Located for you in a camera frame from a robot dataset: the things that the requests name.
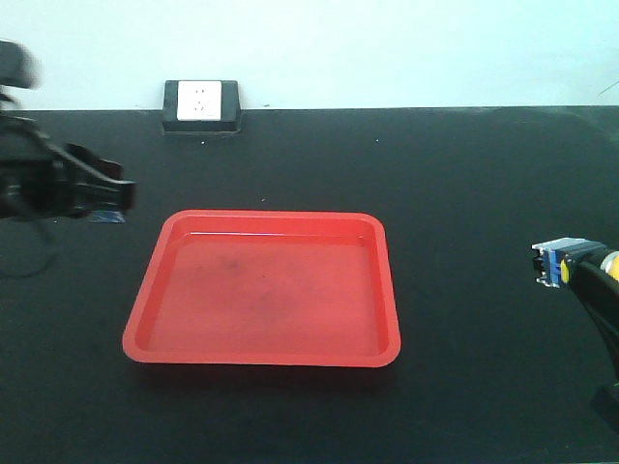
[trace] black cable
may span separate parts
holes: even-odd
[[[570,287],[598,328],[619,379],[619,282],[598,266],[582,261]]]
[[[47,227],[45,227],[43,221],[34,210],[21,199],[18,186],[12,185],[6,188],[2,194],[2,200],[11,207],[18,216],[28,221],[35,233],[41,237],[47,253],[40,267],[24,273],[8,273],[0,269],[0,278],[28,278],[44,273],[53,265],[58,255],[58,249],[53,235],[49,232]]]

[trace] wall socket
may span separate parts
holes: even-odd
[[[163,89],[163,131],[220,136],[241,129],[236,80],[167,80]]]
[[[219,121],[221,81],[179,81],[176,118],[179,121]]]

